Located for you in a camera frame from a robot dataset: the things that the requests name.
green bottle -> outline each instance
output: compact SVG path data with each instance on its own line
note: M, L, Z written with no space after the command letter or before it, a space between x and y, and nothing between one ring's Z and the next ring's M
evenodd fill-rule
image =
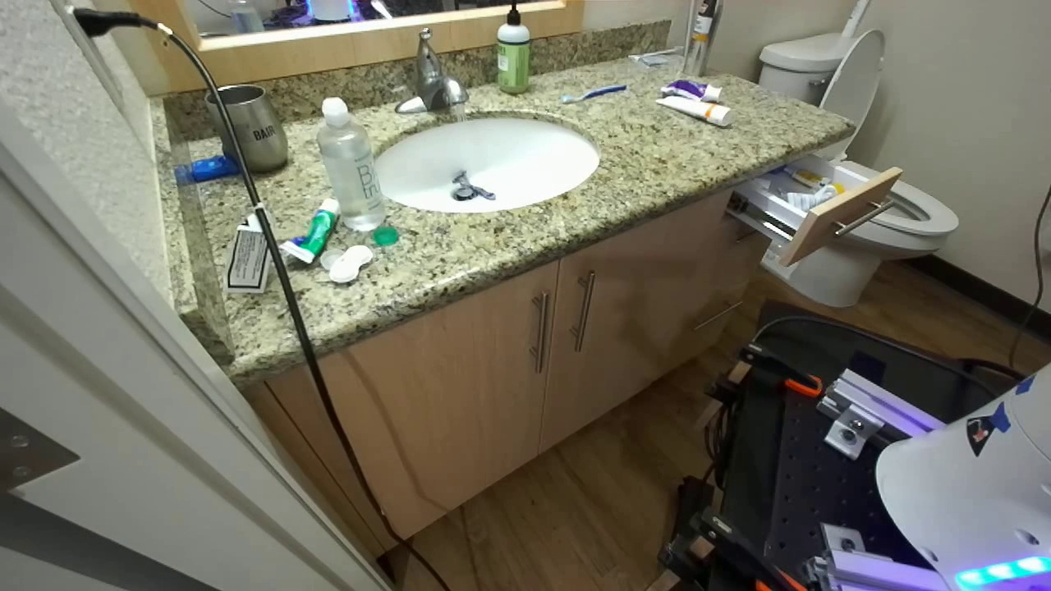
M505 23L497 31L497 40L497 85L507 96L517 96L527 88L527 31L515 0L505 14Z

bathroom vanity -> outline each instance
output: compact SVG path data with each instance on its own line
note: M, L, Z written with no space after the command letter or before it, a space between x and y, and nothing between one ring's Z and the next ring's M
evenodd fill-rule
M560 96L628 81L621 96L560 104ZM760 239L726 218L736 185L836 141L836 114L726 85L731 130L657 104L666 76L621 63L535 76L527 96L474 88L465 118L517 114L582 133L602 154L565 197L502 215L428 215L389 204L400 229L363 277L327 286L293 274L322 355L340 431L400 535L453 514L497 480L596 422L651 382L700 355L731 312ZM437 125L389 104L354 114L376 148ZM260 178L278 238L317 207L316 122L284 125L293 165ZM212 138L188 141L203 158ZM235 185L176 197L183 268L227 268L245 200ZM227 376L243 387L306 484L375 554L389 549L299 361L281 299L212 299Z

cabinet drawer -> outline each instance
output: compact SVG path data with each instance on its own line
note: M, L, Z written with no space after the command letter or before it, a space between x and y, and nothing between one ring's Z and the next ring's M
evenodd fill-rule
M730 215L778 245L780 262L792 268L887 212L895 178L898 167L859 178L836 161L805 158L736 188ZM826 185L833 195L807 207L805 195L813 185Z

backsplash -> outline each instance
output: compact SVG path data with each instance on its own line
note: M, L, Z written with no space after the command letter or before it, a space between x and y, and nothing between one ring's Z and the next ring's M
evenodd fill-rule
M629 54L664 49L669 23L602 31L602 33L572 33L572 37L541 37L532 40L532 73L557 73L588 63L608 63ZM464 85L487 85L497 78L497 49L464 49L443 54L443 71ZM379 103L400 103L410 96L410 78L415 73L413 60L375 63L354 71L307 73L288 78L260 81L271 111L281 122L317 118L325 96L340 96L350 110L367 110ZM179 91L164 100L171 141L210 138L203 114L203 91Z

wooden floor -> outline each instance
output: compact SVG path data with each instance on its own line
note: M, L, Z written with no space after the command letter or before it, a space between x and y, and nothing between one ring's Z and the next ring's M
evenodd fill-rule
M795 304L898 342L961 355L1008 357L1014 328L914 268L879 269L851 312L810 305L773 280L756 277L744 305L720 345L617 407L568 445L537 457L459 514L413 539L453 591L639 591L653 582L657 549L669 529L669 501L682 477L705 470L692 431L705 387L756 332L760 304ZM1051 361L1043 342L1023 340L1019 372ZM410 591L437 588L415 563L397 563Z

